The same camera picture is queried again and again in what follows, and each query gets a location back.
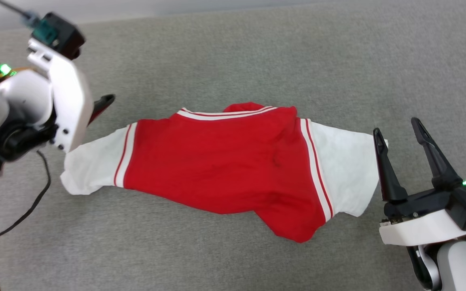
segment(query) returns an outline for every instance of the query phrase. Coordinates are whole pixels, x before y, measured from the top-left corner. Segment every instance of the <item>gray fabric surface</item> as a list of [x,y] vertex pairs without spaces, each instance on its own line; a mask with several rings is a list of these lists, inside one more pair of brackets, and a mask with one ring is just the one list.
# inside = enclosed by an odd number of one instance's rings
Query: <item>gray fabric surface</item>
[[[418,116],[466,177],[466,1],[344,0],[82,29],[77,63],[94,96],[118,96],[86,141],[183,106],[295,105],[325,125],[380,127],[414,193],[430,187],[409,123]],[[26,65],[27,35],[0,33],[0,61]],[[70,196],[59,181],[63,155],[44,151],[51,189],[0,238],[3,290],[420,290],[405,249],[381,243],[377,193],[362,217],[339,214],[300,245],[253,213],[217,215],[119,188]],[[44,183],[35,154],[6,167],[0,230]]]

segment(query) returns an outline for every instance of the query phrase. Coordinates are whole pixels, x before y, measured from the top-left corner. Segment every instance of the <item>white stripe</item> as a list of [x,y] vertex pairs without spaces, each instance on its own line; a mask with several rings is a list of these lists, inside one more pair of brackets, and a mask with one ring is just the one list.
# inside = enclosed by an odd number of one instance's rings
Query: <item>white stripe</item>
[[274,109],[277,109],[277,107],[269,107],[269,108],[264,109],[263,111],[252,112],[249,114],[232,115],[232,116],[200,116],[196,114],[191,114],[183,110],[180,110],[179,112],[177,112],[177,114],[179,114],[180,116],[185,116],[185,117],[196,119],[196,120],[221,120],[221,119],[241,118],[241,117],[253,116],[257,114],[264,114],[265,112],[268,112]]
[[212,116],[216,116],[216,115],[228,115],[228,114],[252,114],[252,113],[255,113],[255,112],[259,112],[259,111],[263,111],[263,110],[266,110],[267,108],[271,108],[272,106],[266,106],[266,107],[263,107],[259,110],[253,110],[253,111],[233,111],[233,112],[217,112],[217,113],[209,113],[209,112],[192,112],[192,111],[189,111],[188,109],[186,109],[185,107],[183,107],[183,110],[184,111],[187,111],[191,114],[205,114],[205,115],[212,115]]
[[332,217],[332,214],[330,213],[330,208],[328,206],[327,199],[325,198],[325,193],[323,193],[323,189],[321,188],[320,177],[318,176],[318,169],[316,168],[316,158],[314,157],[314,151],[312,149],[312,141],[310,140],[309,133],[307,131],[307,122],[309,122],[308,119],[300,119],[301,134],[303,134],[303,138],[305,138],[305,142],[307,143],[307,150],[309,151],[310,173],[312,174],[312,180],[314,181],[316,192],[318,192],[318,197],[320,199],[321,207],[323,208],[323,213],[325,213],[325,221],[329,221]]
[[122,164],[120,164],[120,169],[118,169],[118,173],[116,174],[116,186],[118,187],[123,188],[125,172],[127,171],[127,168],[129,167],[129,163],[131,162],[131,158],[133,156],[134,136],[136,134],[137,124],[137,122],[131,124],[131,129],[129,129],[129,135],[127,136],[127,146],[123,155]]

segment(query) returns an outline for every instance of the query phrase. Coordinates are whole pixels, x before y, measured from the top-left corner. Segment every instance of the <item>robotic arm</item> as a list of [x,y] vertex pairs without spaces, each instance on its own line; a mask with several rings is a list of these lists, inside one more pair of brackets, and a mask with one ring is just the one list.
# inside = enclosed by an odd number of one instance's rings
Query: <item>robotic arm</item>
[[64,152],[78,147],[87,125],[114,101],[93,103],[87,81],[73,63],[85,40],[76,26],[54,13],[28,20],[34,27],[28,60],[35,70],[0,64],[0,176],[13,162],[50,142]]
[[416,277],[432,291],[466,291],[466,180],[461,179],[418,118],[411,123],[424,147],[433,189],[408,195],[388,159],[379,129],[375,154],[386,201],[379,232],[386,245],[407,248]]

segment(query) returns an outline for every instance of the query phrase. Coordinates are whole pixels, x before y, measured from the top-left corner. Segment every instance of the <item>white wall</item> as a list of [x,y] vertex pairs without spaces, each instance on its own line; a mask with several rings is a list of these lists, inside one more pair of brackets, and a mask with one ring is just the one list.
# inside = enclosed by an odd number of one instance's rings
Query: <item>white wall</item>
[[[55,11],[76,23],[257,7],[308,4],[318,0],[7,0],[44,15]],[[0,30],[19,27],[17,15],[0,6]]]

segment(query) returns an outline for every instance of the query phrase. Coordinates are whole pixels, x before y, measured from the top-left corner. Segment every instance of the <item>red fabric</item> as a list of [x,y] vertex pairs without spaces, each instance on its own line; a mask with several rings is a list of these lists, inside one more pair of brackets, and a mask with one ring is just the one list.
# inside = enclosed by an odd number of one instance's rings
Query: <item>red fabric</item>
[[295,107],[212,121],[140,120],[124,187],[220,214],[255,211],[276,235],[299,243],[325,223]]

